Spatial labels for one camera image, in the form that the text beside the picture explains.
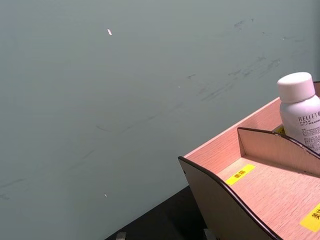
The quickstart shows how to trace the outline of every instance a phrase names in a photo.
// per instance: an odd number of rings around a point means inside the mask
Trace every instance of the scuff mark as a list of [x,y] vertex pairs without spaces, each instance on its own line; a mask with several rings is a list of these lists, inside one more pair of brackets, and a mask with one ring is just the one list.
[[0,194],[0,199],[2,199],[2,200],[9,200],[10,199],[10,197],[8,197],[6,194]]
[[266,37],[271,35],[271,33],[265,32],[265,31],[263,31],[262,34],[265,35]]
[[13,180],[13,181],[11,181],[11,182],[2,184],[2,185],[0,185],[0,189],[4,189],[4,188],[7,188],[7,187],[10,187],[10,186],[12,186],[12,185],[14,185],[14,184],[23,182],[24,180],[26,180],[26,179],[25,179],[25,178],[19,178],[19,179]]
[[77,162],[76,164],[73,164],[72,166],[68,167],[67,170],[71,171],[71,170],[77,169],[78,167],[82,166],[85,163],[86,163],[85,161]]
[[282,38],[282,40],[290,40],[290,39],[294,39],[295,37],[294,36],[284,36]]
[[90,152],[88,152],[86,155],[84,155],[82,157],[82,159],[86,159],[87,157],[89,157],[95,150],[91,150]]
[[241,21],[237,22],[236,24],[234,24],[233,27],[235,29],[241,30],[244,23],[245,23],[245,20],[241,20]]
[[162,113],[162,112],[158,112],[158,113],[157,113],[157,114],[155,114],[155,115],[148,116],[147,118],[144,118],[144,119],[140,119],[140,120],[138,120],[137,122],[135,122],[135,123],[133,123],[133,124],[131,124],[131,125],[127,126],[127,127],[126,127],[124,130],[122,130],[120,133],[121,133],[121,134],[123,134],[124,132],[126,132],[126,131],[128,131],[128,130],[132,129],[132,128],[133,128],[133,127],[135,127],[135,126],[138,126],[138,125],[141,125],[141,124],[147,123],[147,122],[149,122],[149,121],[151,121],[151,120],[155,119],[155,118],[156,118],[157,116],[159,116],[161,113]]
[[259,79],[262,78],[263,76],[265,76],[267,73],[269,73],[273,68],[276,68],[280,65],[280,58],[277,58],[275,60],[272,60],[267,66],[266,66],[266,70],[264,70],[263,72],[261,72]]
[[183,102],[179,102],[178,104],[176,104],[171,111],[169,111],[169,113],[173,112],[174,110],[180,109],[184,106]]
[[244,77],[244,78],[248,77],[252,72],[253,72],[252,69],[244,72],[244,73],[243,73],[243,77]]
[[186,78],[189,79],[189,80],[191,80],[191,78],[194,77],[194,76],[195,76],[195,74],[192,74],[192,75],[190,75],[190,76],[187,76]]
[[207,91],[206,87],[201,88],[200,91],[197,93],[197,96],[205,93],[206,91]]
[[105,131],[105,132],[111,133],[111,131],[109,131],[109,130],[107,130],[107,129],[104,129],[104,128],[100,127],[99,125],[95,125],[95,127],[96,127],[97,129],[102,130],[102,131]]
[[304,41],[304,38],[294,40],[295,43],[303,43]]
[[213,100],[214,98],[216,98],[220,94],[232,89],[233,86],[234,86],[233,82],[228,82],[223,87],[218,88],[216,91],[214,91],[214,92],[210,93],[209,95],[205,96],[204,98],[202,98],[201,102]]
[[229,73],[228,73],[228,76],[236,76],[236,75],[239,74],[240,72],[241,72],[241,70],[229,72]]
[[260,62],[262,62],[263,60],[266,60],[267,58],[265,57],[265,56],[258,56],[257,57],[257,63],[260,63]]

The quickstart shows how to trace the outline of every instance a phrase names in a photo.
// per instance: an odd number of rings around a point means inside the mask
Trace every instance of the yellow label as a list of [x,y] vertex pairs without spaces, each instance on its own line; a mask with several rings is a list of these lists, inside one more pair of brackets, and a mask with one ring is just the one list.
[[240,171],[235,173],[232,177],[228,178],[225,182],[229,185],[233,185],[240,179],[242,179],[245,175],[250,173],[254,168],[255,166],[253,166],[252,164],[247,164]]
[[285,128],[283,125],[278,126],[275,130],[273,130],[274,132],[278,133],[278,134],[283,134],[286,135],[285,132]]
[[320,203],[302,219],[300,225],[315,233],[320,230]]

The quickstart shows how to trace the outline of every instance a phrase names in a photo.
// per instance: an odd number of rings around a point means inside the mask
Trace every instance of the wooden organizer box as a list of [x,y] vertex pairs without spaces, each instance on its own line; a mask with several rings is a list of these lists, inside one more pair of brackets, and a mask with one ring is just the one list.
[[[314,83],[320,96],[320,82]],[[320,155],[274,132],[277,98],[179,162],[220,240],[320,240]]]

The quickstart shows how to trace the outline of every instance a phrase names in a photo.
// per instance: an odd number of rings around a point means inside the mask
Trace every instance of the black edge trim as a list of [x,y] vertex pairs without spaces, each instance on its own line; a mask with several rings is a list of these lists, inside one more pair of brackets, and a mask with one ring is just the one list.
[[238,127],[237,130],[246,130],[246,131],[259,132],[259,133],[264,133],[264,134],[276,135],[278,137],[281,137],[283,139],[286,139],[286,140],[292,142],[295,145],[298,145],[304,151],[308,152],[310,155],[312,155],[312,156],[314,156],[314,157],[316,157],[317,159],[320,160],[320,155],[318,153],[316,153],[315,151],[311,150],[307,146],[303,145],[301,142],[299,142],[299,141],[295,140],[294,138],[289,137],[287,135],[280,134],[280,133],[277,133],[275,131],[261,130],[261,129],[256,129],[256,128],[241,127],[241,126]]
[[220,177],[215,175],[213,172],[207,170],[206,168],[190,161],[189,159],[179,156],[179,160],[191,165],[192,167],[200,170],[210,178],[212,178],[217,184],[220,185],[232,198],[233,200],[242,208],[242,210],[260,227],[269,237],[273,240],[283,240],[279,235],[277,235],[270,227],[268,227],[248,206],[245,202],[229,187]]

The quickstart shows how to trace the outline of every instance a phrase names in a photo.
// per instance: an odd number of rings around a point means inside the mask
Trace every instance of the light wood surface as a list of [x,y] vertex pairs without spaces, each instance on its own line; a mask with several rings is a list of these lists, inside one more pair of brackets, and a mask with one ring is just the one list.
[[222,170],[226,180],[247,164],[254,170],[231,188],[284,240],[320,240],[300,221],[320,203],[320,178],[261,163],[260,159],[242,157]]
[[277,98],[185,157],[212,172],[220,172],[244,154],[237,128],[275,129],[282,123],[279,106],[280,99]]

